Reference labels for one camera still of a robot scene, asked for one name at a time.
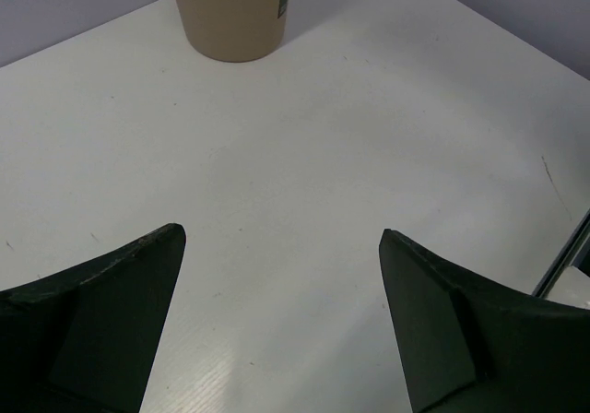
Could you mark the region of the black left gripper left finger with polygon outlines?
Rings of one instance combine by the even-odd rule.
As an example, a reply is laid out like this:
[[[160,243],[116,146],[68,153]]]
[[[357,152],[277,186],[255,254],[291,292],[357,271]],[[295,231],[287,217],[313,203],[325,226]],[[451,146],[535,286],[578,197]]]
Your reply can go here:
[[[4,412],[137,412],[180,273],[170,223],[1,293]]]

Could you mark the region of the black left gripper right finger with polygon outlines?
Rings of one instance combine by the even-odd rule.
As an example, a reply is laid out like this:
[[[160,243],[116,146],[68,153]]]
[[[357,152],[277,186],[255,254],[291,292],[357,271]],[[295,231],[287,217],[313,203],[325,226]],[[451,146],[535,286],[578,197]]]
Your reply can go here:
[[[585,412],[589,313],[505,287],[396,230],[383,285],[415,412]]]

